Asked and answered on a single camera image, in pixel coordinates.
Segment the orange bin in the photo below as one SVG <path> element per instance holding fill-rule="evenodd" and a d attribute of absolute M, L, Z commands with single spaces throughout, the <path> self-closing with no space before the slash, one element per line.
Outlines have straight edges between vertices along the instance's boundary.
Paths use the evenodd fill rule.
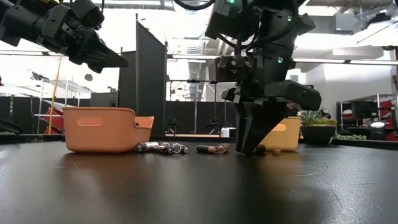
<path fill-rule="evenodd" d="M 279 149 L 281 151 L 294 151 L 297 149 L 300 137 L 299 117 L 288 117 L 283 119 L 268 135 L 260 142 L 267 149 Z"/>
<path fill-rule="evenodd" d="M 118 153 L 149 141 L 154 117 L 125 108 L 63 108 L 65 141 L 73 152 Z"/>

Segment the plant pot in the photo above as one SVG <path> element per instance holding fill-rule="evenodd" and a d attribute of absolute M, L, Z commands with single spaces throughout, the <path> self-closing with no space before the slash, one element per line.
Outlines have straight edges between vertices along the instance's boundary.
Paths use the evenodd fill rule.
<path fill-rule="evenodd" d="M 311 125 L 301 127 L 304 142 L 314 145 L 328 145 L 336 133 L 336 126 Z"/>

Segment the table surface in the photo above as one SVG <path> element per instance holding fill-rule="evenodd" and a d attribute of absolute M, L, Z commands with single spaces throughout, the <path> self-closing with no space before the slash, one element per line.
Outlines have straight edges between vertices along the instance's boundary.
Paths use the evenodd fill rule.
<path fill-rule="evenodd" d="M 398 223 L 397 151 L 87 155 L 0 146 L 0 219 L 46 223 Z"/>

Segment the potted plant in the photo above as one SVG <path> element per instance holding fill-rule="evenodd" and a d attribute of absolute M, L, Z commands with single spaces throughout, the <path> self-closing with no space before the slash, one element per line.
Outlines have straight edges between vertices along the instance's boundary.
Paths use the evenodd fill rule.
<path fill-rule="evenodd" d="M 328 119 L 320 111 L 302 111 L 301 132 L 305 143 L 326 145 L 330 144 L 336 133 L 337 121 Z"/>

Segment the green plant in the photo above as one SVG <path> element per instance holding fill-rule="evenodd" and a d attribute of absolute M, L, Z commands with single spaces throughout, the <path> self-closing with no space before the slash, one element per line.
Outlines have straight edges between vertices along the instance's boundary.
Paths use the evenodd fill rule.
<path fill-rule="evenodd" d="M 322 116 L 321 111 L 302 111 L 301 123 L 304 126 L 336 126 L 337 121 Z"/>
<path fill-rule="evenodd" d="M 341 135 L 341 134 L 335 134 L 335 139 L 339 140 L 366 140 L 366 136 L 362 135 Z"/>

